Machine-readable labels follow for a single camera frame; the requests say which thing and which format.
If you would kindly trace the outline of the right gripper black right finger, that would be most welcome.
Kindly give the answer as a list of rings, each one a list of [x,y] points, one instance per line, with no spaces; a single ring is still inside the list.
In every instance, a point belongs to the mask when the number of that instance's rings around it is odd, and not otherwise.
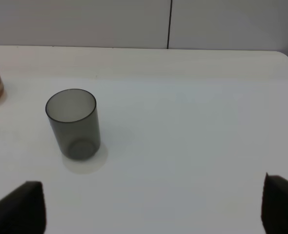
[[[288,180],[279,175],[266,174],[261,220],[265,233],[288,234]]]

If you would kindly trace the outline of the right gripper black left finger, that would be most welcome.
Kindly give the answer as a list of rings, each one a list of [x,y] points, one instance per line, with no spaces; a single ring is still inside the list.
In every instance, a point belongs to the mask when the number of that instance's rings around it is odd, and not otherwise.
[[[0,200],[0,234],[43,234],[46,206],[40,181],[27,181]]]

